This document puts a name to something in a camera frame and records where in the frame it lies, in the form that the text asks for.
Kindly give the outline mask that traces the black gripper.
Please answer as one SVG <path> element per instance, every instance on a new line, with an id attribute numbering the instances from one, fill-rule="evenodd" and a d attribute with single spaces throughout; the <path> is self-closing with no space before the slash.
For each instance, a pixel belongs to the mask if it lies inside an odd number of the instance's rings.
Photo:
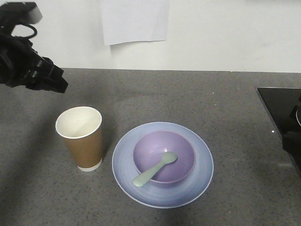
<path id="1" fill-rule="evenodd" d="M 68 87 L 63 70 L 39 56 L 28 39 L 0 36 L 0 70 L 0 82 L 10 87 L 24 85 L 57 93 L 65 93 Z"/>

